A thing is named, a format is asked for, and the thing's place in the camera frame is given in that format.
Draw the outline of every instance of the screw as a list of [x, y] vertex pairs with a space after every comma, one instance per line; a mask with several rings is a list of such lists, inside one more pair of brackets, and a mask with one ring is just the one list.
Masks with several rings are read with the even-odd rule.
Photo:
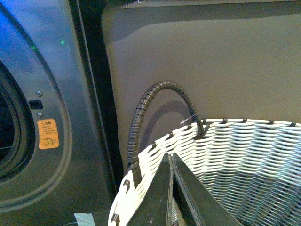
[[43, 93], [41, 91], [37, 91], [36, 94], [38, 95], [38, 97], [43, 96]]

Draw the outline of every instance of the dark gray wall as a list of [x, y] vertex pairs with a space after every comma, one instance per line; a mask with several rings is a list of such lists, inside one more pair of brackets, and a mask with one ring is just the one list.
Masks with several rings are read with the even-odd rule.
[[[201, 118], [301, 122], [300, 2], [108, 6], [103, 31], [124, 166], [135, 107], [160, 80], [186, 88]], [[157, 95], [145, 118], [141, 149], [188, 116], [175, 93]]]

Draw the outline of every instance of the white woven basket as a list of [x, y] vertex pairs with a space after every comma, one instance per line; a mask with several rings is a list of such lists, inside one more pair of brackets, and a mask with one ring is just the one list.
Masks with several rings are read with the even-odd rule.
[[[108, 225], [127, 225], [168, 152], [177, 153], [241, 223], [300, 226], [301, 124], [243, 119], [202, 122], [204, 129], [210, 125], [202, 139], [195, 139], [199, 128], [193, 123], [139, 153], [142, 180], [135, 189], [133, 170], [126, 174], [111, 207]], [[118, 216], [118, 224], [113, 216]]]

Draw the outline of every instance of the white tag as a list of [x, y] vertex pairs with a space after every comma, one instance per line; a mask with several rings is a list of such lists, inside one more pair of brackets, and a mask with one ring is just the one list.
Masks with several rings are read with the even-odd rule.
[[96, 226], [92, 213], [75, 213], [78, 226]]
[[183, 120], [182, 122], [180, 122], [180, 124], [183, 124], [184, 122], [186, 122], [187, 120], [191, 119], [193, 116], [190, 116], [189, 118]]

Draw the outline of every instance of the gray panel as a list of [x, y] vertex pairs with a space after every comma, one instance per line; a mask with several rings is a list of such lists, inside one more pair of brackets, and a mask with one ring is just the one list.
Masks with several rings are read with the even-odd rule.
[[[300, 21], [300, 2], [108, 6], [103, 30], [124, 166], [136, 104], [160, 80], [182, 84], [201, 118], [301, 122]], [[141, 148], [188, 117], [179, 100], [169, 91], [157, 96]]]
[[104, 212], [112, 203], [102, 118], [73, 26], [67, 1], [0, 0], [0, 61], [27, 101], [43, 103], [43, 119], [56, 120], [60, 142], [39, 149], [40, 118], [32, 109], [35, 150], [19, 175], [0, 181], [1, 226], [64, 225], [75, 212]]

